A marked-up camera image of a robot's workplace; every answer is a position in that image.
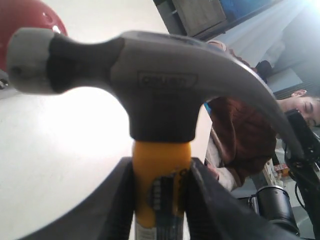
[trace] red object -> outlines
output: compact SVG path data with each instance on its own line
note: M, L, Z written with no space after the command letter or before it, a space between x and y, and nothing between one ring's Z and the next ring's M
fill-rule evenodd
M6 72L7 46L20 28L52 29L67 35L58 15L39 0L0 0L0 69Z

